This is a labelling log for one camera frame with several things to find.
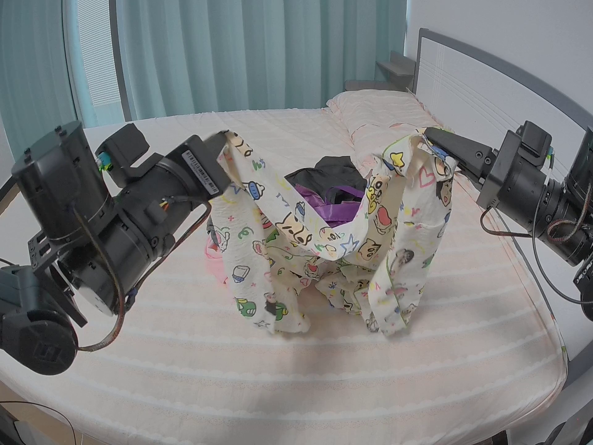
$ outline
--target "bed frame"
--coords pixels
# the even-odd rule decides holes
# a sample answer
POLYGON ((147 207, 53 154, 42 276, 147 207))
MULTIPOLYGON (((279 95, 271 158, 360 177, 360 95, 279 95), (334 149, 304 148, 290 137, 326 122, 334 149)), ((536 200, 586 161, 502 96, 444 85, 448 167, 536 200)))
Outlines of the bed frame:
MULTIPOLYGON (((412 92, 435 120, 456 133, 498 148, 507 130, 525 120, 552 134, 556 152, 553 176, 562 180, 579 148, 583 131, 593 128, 593 115, 551 85, 500 57, 462 41, 421 28, 412 92)), ((512 230, 522 230, 502 215, 512 230)), ((580 306, 558 297, 545 283, 535 264, 530 240, 515 240, 532 276, 556 318, 569 358, 565 387, 593 366, 593 323, 580 306)), ((573 298, 574 269, 551 250, 538 246, 549 277, 573 298)))

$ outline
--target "yellow star print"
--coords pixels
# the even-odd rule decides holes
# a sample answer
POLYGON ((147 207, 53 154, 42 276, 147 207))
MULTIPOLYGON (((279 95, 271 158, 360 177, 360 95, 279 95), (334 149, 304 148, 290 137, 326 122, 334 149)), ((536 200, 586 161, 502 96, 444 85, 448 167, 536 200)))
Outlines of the yellow star print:
POLYGON ((403 160, 403 156, 404 156, 404 152, 392 153, 390 155, 391 162, 393 163, 394 167, 403 168, 404 166, 406 166, 406 164, 404 163, 404 160, 403 160))

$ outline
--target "bed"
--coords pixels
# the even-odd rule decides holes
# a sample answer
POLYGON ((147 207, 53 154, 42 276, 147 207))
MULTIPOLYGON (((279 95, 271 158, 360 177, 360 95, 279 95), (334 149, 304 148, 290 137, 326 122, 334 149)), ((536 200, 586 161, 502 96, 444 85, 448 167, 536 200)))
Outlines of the bed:
MULTIPOLYGON (((439 102, 447 84, 454 86, 443 77, 451 67, 440 48, 450 48, 451 41, 447 46, 426 32, 420 39, 416 95, 357 91, 318 110, 205 113, 139 121, 137 127, 159 152, 192 133, 205 137, 230 129, 285 174, 324 155, 356 160, 357 146, 368 145, 376 126, 438 122, 457 129, 458 123, 462 135, 482 137, 472 132, 475 117, 466 123, 471 116, 460 121, 456 115, 471 112, 471 98, 439 102), (450 109, 455 104, 456 111, 450 109)), ((477 87, 465 91, 479 94, 477 87)), ((487 125, 485 141, 496 145, 500 128, 493 126, 487 125)), ((86 133, 97 146, 117 128, 86 133)), ((560 155, 566 163, 568 151, 560 155)), ((517 245, 481 230, 475 189, 456 177, 453 192, 450 224, 406 333, 389 339, 369 333, 359 318, 332 310, 313 288, 300 296, 312 319, 306 335, 271 337, 246 328, 230 294, 207 273, 200 229, 149 277, 109 348, 79 354, 56 377, 35 375, 1 354, 0 379, 113 444, 484 440, 535 416, 560 393, 570 368, 558 328, 566 335, 550 314, 551 295, 537 285, 517 245), (264 370, 264 362, 273 367, 264 370)), ((487 222, 504 228, 498 217, 487 222)), ((36 231, 17 197, 0 218, 0 237, 23 242, 3 244, 0 256, 25 263, 24 240, 36 231)), ((102 338, 113 319, 83 300, 79 305, 90 321, 78 330, 80 343, 102 338)))

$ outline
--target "white label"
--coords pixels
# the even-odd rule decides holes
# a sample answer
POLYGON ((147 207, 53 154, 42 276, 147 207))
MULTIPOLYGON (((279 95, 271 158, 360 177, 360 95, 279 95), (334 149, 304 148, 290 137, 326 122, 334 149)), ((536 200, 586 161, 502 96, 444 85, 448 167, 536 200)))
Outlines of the white label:
POLYGON ((206 170, 204 170, 202 165, 200 165, 200 162, 196 159, 196 157, 193 156, 193 153, 191 153, 190 150, 186 150, 182 153, 182 157, 186 161, 187 165, 191 168, 193 173, 197 176, 197 179, 202 182, 204 188, 206 188, 212 196, 218 195, 220 191, 212 179, 208 176, 206 170))

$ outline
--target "robotic arm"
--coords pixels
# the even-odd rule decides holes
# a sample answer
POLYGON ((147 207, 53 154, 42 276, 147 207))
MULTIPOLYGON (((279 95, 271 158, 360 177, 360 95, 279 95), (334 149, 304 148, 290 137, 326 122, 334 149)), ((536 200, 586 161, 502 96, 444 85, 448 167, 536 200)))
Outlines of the robotic arm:
MULTIPOLYGON (((437 128, 426 129, 425 136, 459 160, 480 190, 482 208, 500 209, 530 233, 534 246, 540 239, 570 265, 584 261, 574 278, 582 300, 575 302, 585 303, 583 311, 593 320, 587 303, 593 300, 592 130, 563 183, 541 171, 552 137, 534 123, 508 131, 499 150, 437 128)), ((204 142, 194 135, 166 156, 152 154, 132 167, 149 148, 134 124, 105 140, 95 161, 82 125, 71 122, 27 148, 12 175, 41 231, 28 242, 30 266, 0 269, 0 347, 33 371, 55 375, 77 351, 111 343, 146 276, 208 216, 208 201, 228 187, 216 161, 225 143, 223 133, 204 142), (117 196, 110 196, 102 171, 122 189, 117 196), (175 230, 201 204, 206 212, 175 241, 175 230), (86 319, 72 287, 118 315, 114 330, 97 345, 78 345, 70 319, 79 326, 86 319)))

